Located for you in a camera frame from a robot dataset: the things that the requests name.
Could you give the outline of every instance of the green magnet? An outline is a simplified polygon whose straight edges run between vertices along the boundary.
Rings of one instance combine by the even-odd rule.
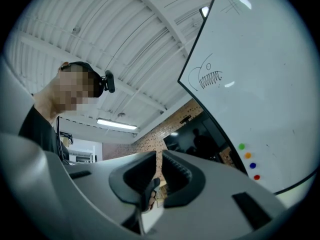
[[[243,143],[240,143],[240,144],[239,144],[239,149],[240,149],[240,150],[244,150],[245,147],[246,147],[245,144],[243,144]]]

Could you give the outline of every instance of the black whiteboard edge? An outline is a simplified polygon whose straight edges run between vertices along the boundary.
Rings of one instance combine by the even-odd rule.
[[[214,4],[214,1],[215,1],[215,0],[212,0],[211,3],[210,3],[207,17],[203,20],[203,23],[202,23],[202,25],[201,25],[201,28],[200,28],[200,30],[199,30],[199,33],[198,33],[198,35],[197,35],[197,37],[196,37],[196,39],[195,39],[195,41],[194,41],[194,43],[193,43],[192,49],[191,49],[191,51],[190,51],[190,53],[189,53],[189,55],[188,55],[188,58],[186,59],[186,62],[185,62],[185,64],[184,64],[184,66],[183,66],[183,69],[182,69],[182,71],[181,71],[181,73],[180,73],[180,76],[179,76],[177,82],[178,82],[178,84],[180,84],[180,85],[192,96],[192,98],[202,107],[202,109],[207,113],[207,115],[208,115],[208,116],[210,117],[210,119],[213,121],[213,123],[215,124],[215,126],[216,126],[216,127],[218,128],[218,130],[221,132],[222,136],[224,137],[224,139],[226,140],[226,142],[228,143],[228,145],[229,145],[229,147],[230,147],[230,149],[231,149],[232,161],[234,162],[234,164],[235,164],[235,166],[237,167],[237,169],[239,169],[239,170],[240,170],[241,172],[243,172],[244,174],[248,175],[247,170],[246,170],[244,164],[242,163],[242,161],[241,161],[241,159],[240,159],[240,156],[239,156],[237,150],[235,149],[234,145],[232,144],[232,142],[230,141],[230,139],[229,139],[228,136],[226,135],[225,131],[221,128],[221,126],[219,125],[219,123],[217,122],[217,120],[213,117],[213,115],[211,115],[211,114],[209,113],[209,111],[205,108],[205,106],[197,99],[197,97],[194,96],[194,94],[193,94],[191,91],[189,91],[189,89],[180,81],[181,76],[182,76],[182,74],[184,73],[184,71],[185,71],[185,69],[186,69],[186,66],[187,66],[187,64],[188,64],[188,62],[189,62],[189,59],[190,59],[190,57],[191,57],[191,55],[192,55],[192,53],[193,53],[193,51],[194,51],[194,49],[195,49],[195,47],[196,47],[196,45],[197,45],[198,39],[199,39],[199,37],[200,37],[200,35],[201,35],[201,33],[202,33],[202,30],[203,30],[203,28],[204,28],[204,26],[205,26],[205,24],[206,24],[207,18],[208,18],[209,15],[210,15],[210,11],[211,11],[211,8],[212,8],[212,6],[213,6],[213,4]]]
[[[282,193],[288,192],[288,191],[290,191],[290,190],[298,187],[298,186],[301,185],[302,183],[304,183],[304,182],[306,182],[307,180],[309,180],[313,175],[315,175],[318,170],[319,170],[319,167],[317,167],[317,168],[316,168],[313,172],[311,172],[307,177],[305,177],[305,178],[303,178],[302,180],[298,181],[296,184],[293,184],[293,185],[291,185],[291,186],[289,186],[289,187],[287,187],[287,188],[285,188],[285,189],[283,189],[283,190],[274,192],[273,194],[277,196],[277,195],[280,195],[280,194],[282,194]]]

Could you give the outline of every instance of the black t-shirt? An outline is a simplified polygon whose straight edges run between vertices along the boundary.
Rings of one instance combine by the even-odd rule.
[[[33,106],[26,116],[19,135],[37,143],[44,151],[59,156],[57,134],[51,124]],[[64,159],[69,160],[69,151],[61,142]]]

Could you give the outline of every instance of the white corrugated ceiling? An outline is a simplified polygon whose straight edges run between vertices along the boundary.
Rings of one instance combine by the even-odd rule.
[[[65,62],[84,61],[115,93],[87,111],[62,115],[61,130],[98,142],[132,143],[190,96],[177,83],[211,0],[33,0],[9,36],[5,55],[28,91],[40,91]],[[97,118],[136,125],[123,132]]]

